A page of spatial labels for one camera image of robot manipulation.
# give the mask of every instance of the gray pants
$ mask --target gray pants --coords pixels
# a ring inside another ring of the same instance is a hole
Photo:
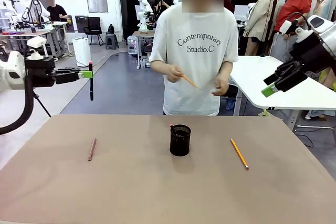
[[[271,56],[281,62],[290,60],[292,56],[289,52],[293,50],[293,45],[297,38],[297,35],[291,35],[289,39],[284,40],[283,34],[275,34],[272,43]]]

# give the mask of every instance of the hand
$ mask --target hand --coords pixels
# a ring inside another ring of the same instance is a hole
[[[183,72],[176,65],[168,65],[166,75],[167,75],[168,81],[170,81],[172,83],[175,83],[175,82],[179,81],[182,78]]]
[[[212,92],[212,94],[216,97],[220,97],[221,95],[225,95],[227,90],[229,89],[229,80],[218,75],[215,80],[217,91]]]
[[[284,34],[284,35],[283,35],[283,39],[284,39],[284,40],[288,40],[289,37],[290,37],[290,34]]]

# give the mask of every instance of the person holding camera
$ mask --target person holding camera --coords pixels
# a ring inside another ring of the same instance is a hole
[[[160,15],[173,5],[173,0],[155,0],[155,20],[157,20]]]

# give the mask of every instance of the black mesh cup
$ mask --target black mesh cup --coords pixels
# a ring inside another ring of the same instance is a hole
[[[190,151],[190,133],[191,130],[185,125],[173,126],[177,132],[177,135],[170,129],[170,152],[178,157],[187,155]]]

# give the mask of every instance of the office chair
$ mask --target office chair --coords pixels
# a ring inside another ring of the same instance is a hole
[[[90,45],[92,45],[92,37],[94,35],[97,35],[99,45],[100,46],[104,45],[104,41],[100,37],[100,35],[102,34],[102,31],[101,31],[100,18],[99,17],[88,17],[88,26],[84,27],[84,32],[87,35],[87,38],[89,37],[89,35],[91,35]]]

